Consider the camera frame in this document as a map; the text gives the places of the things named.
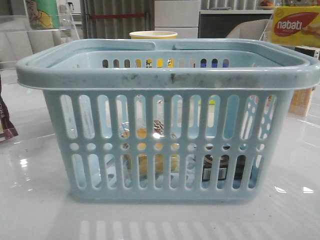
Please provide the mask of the packaged bread with brown label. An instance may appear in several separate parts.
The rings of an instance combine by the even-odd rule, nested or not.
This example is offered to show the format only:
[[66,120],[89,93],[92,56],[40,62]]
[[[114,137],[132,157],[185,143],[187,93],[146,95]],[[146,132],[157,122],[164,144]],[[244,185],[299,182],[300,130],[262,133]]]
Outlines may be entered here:
[[[155,139],[160,139],[164,137],[164,124],[160,120],[153,121],[153,137]],[[120,136],[124,139],[130,136],[130,130],[126,126],[122,126],[120,130]],[[137,130],[137,136],[140,139],[143,139],[147,136],[147,129],[145,127],[141,127]],[[138,150],[145,150],[147,145],[143,142],[140,142],[137,145]],[[174,172],[179,167],[179,156],[174,153],[170,156],[170,171]],[[162,154],[157,154],[154,160],[154,168],[155,175],[161,175],[164,172],[164,163],[165,158]],[[125,167],[131,171],[132,170],[132,157],[128,154],[124,155],[124,165]],[[148,156],[145,153],[141,153],[138,155],[138,168],[139,168],[139,177],[144,179],[148,177]]]

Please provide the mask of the black tissue pack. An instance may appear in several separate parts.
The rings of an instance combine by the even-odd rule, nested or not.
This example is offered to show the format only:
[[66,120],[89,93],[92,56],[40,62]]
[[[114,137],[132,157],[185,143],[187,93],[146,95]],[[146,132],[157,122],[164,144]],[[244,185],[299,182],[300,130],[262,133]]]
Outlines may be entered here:
[[[219,171],[218,171],[218,175],[217,175],[217,179],[219,181],[227,179],[229,162],[230,162],[229,155],[224,154],[219,157]],[[213,163],[214,163],[214,157],[212,154],[206,154],[203,157],[203,165],[202,165],[202,173],[201,173],[201,180],[203,182],[210,181]],[[187,161],[187,168],[186,168],[186,182],[187,183],[192,183],[195,179],[195,167],[196,167],[195,164],[196,164],[196,156],[191,155]],[[235,172],[233,175],[233,178],[235,180],[241,180],[243,178],[245,164],[246,164],[246,156],[239,155],[236,160]]]

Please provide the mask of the light blue plastic basket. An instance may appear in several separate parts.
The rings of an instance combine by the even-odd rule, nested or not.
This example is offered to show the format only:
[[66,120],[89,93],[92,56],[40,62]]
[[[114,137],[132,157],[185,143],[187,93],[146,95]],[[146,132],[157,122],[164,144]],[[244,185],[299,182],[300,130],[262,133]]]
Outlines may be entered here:
[[[16,71],[20,85],[43,92],[72,193],[100,201],[253,199],[294,91],[320,81],[313,57],[230,38],[83,39],[21,59]],[[164,137],[153,137],[154,120],[164,124]],[[120,136],[122,126],[128,138]],[[139,154],[148,157],[147,178],[139,177]],[[164,156],[159,175],[157,154]],[[179,157],[174,172],[172,154]],[[207,154],[211,176],[202,181]],[[124,155],[132,157],[131,171]],[[195,178],[188,183],[191,155]],[[218,180],[222,155],[229,155],[226,180]],[[235,180],[240,155],[244,173]]]

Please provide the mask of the yellow paper cup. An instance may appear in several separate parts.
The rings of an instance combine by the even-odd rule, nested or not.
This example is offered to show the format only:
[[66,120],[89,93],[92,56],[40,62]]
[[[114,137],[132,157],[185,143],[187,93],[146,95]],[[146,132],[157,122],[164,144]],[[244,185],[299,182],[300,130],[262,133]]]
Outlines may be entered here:
[[131,39],[176,39],[178,33],[173,31],[146,30],[130,32],[129,36]]

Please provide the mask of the white cabinet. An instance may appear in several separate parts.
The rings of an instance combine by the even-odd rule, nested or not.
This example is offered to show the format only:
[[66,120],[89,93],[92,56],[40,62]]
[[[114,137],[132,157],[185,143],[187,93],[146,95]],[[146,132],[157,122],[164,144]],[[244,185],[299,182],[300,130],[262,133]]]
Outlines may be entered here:
[[199,31],[199,0],[154,1],[154,29],[176,32],[180,39],[196,39]]

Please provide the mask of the beige chair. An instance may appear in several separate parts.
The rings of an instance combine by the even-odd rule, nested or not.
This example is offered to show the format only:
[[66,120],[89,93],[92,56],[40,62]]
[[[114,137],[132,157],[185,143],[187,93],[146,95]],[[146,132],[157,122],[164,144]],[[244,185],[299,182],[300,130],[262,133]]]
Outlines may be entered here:
[[260,19],[238,24],[226,38],[262,40],[265,32],[271,30],[272,20]]

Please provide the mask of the orange wafer box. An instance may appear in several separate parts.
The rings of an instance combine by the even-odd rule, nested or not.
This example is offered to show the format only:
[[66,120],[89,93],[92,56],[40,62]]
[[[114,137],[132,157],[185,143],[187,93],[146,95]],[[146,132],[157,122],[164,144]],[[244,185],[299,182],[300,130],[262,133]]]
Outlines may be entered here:
[[300,117],[306,117],[309,113],[315,90],[315,87],[295,90],[288,112]]

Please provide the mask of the dark red snack bag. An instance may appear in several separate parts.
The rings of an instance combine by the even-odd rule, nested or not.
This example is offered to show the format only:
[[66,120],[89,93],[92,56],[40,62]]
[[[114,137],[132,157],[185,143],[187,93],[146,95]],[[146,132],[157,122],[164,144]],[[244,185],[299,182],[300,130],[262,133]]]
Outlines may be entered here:
[[0,142],[18,136],[18,132],[10,121],[10,114],[2,97],[0,97]]

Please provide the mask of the green cartoon snack package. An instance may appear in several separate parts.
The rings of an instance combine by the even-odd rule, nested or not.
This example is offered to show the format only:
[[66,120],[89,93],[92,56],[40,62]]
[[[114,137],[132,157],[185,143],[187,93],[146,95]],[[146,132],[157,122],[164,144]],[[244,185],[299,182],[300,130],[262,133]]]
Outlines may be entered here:
[[52,30],[60,28],[56,0],[26,0],[27,15],[33,30]]

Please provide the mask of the clear acrylic display shelf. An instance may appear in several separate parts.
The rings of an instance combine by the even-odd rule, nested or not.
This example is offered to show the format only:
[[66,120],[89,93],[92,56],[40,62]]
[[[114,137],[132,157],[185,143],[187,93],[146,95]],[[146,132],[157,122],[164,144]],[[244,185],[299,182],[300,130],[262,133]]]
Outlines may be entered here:
[[60,44],[78,40],[78,0],[2,0],[0,2],[0,69]]

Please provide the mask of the yellow nabati wafer box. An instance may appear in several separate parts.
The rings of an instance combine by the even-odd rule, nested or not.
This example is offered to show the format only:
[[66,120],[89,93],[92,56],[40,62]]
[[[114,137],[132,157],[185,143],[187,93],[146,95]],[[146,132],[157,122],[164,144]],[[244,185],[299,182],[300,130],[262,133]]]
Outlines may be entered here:
[[270,41],[280,45],[320,46],[319,6],[280,6],[273,12]]

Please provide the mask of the black white small box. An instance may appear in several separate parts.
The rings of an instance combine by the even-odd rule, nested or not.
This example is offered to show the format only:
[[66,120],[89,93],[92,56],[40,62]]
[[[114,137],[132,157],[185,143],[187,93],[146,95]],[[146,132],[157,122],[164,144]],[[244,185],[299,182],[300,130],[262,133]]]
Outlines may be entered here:
[[317,60],[320,59],[320,49],[318,47],[299,45],[299,46],[295,46],[294,50],[296,52],[313,57]]

